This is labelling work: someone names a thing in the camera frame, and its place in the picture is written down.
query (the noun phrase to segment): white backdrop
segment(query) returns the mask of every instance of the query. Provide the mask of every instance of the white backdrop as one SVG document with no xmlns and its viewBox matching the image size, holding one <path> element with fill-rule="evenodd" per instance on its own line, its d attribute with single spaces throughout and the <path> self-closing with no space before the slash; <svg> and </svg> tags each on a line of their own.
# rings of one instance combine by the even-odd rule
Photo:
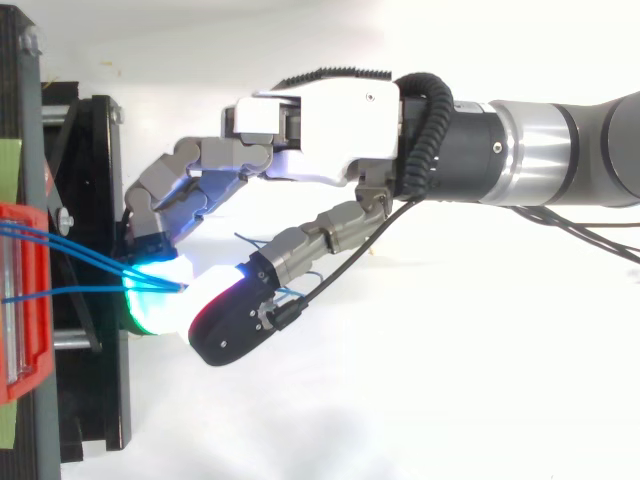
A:
<svg viewBox="0 0 640 480">
<path fill-rule="evenodd" d="M 635 17 L 618 0 L 18 3 L 41 27 L 43 80 L 79 80 L 125 108 L 125 186 L 182 136 L 216 135 L 238 96 L 319 66 L 432 71 L 460 100 L 590 104 L 640 89 Z M 269 238 L 351 197 L 254 182 L 181 249 L 200 271 L 236 264 L 251 247 L 234 231 Z M 509 212 L 450 204 L 416 207 L 373 253 L 228 367 L 174 336 L 132 340 L 133 440 L 86 445 L 64 478 L 640 477 L 639 269 Z"/>
</svg>

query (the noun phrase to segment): green led light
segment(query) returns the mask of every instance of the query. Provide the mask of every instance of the green led light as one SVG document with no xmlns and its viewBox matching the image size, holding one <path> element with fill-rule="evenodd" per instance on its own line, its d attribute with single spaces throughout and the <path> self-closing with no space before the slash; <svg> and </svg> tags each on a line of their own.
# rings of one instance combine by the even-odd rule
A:
<svg viewBox="0 0 640 480">
<path fill-rule="evenodd" d="M 133 268 L 154 277 L 177 283 L 189 284 L 193 280 L 193 265 L 184 255 L 164 262 L 134 265 Z M 122 283 L 127 288 L 148 287 L 144 283 L 127 277 L 122 279 Z M 129 290 L 125 296 L 136 327 L 143 333 L 160 335 L 177 331 L 176 325 L 179 319 L 175 318 L 178 313 L 175 304 L 180 294 Z"/>
</svg>

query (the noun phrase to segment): robotic arm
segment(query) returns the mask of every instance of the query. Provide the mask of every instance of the robotic arm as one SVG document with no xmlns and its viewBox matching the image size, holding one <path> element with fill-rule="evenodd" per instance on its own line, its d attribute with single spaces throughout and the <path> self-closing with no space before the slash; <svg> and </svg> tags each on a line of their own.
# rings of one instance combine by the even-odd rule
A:
<svg viewBox="0 0 640 480">
<path fill-rule="evenodd" d="M 189 341 L 207 363 L 230 363 L 298 318 L 326 285 L 282 306 L 275 291 L 321 256 L 377 238 L 394 197 L 611 207 L 640 199 L 640 94 L 593 107 L 484 105 L 453 101 L 431 75 L 390 80 L 355 69 L 285 80 L 227 108 L 221 137 L 180 140 L 128 189 L 128 254 L 148 261 L 174 257 L 175 243 L 251 177 L 357 182 L 356 200 L 277 235 L 199 312 Z"/>
</svg>

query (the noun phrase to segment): black metal frame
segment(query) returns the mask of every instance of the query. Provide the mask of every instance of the black metal frame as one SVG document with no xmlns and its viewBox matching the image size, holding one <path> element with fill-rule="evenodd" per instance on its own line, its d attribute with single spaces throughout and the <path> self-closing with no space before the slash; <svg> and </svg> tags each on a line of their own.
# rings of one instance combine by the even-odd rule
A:
<svg viewBox="0 0 640 480">
<path fill-rule="evenodd" d="M 61 125 L 44 127 L 55 175 L 48 198 L 52 227 L 58 228 L 64 206 L 75 219 L 67 238 L 111 255 L 123 198 L 119 131 L 112 118 L 117 105 L 107 96 L 79 100 L 77 83 L 69 82 L 46 85 L 43 104 L 69 105 Z M 54 287 L 121 281 L 59 252 L 51 259 Z M 107 450 L 122 450 L 131 439 L 128 335 L 119 329 L 119 319 L 128 315 L 124 295 L 54 297 L 53 310 L 56 330 L 81 328 L 91 346 L 56 351 L 62 462 L 83 459 L 82 441 L 105 440 Z"/>
</svg>

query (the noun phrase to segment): screw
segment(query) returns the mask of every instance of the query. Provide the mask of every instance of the screw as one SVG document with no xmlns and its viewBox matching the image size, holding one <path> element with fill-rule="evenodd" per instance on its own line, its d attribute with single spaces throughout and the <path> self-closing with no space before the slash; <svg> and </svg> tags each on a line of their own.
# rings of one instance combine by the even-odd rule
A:
<svg viewBox="0 0 640 480">
<path fill-rule="evenodd" d="M 122 125 L 124 123 L 124 110 L 122 107 L 113 107 L 111 109 L 111 121 L 116 125 Z"/>
<path fill-rule="evenodd" d="M 63 237 L 69 235 L 69 230 L 75 225 L 75 223 L 74 218 L 69 215 L 69 210 L 65 207 L 58 210 L 58 231 L 60 232 L 60 235 Z"/>
</svg>

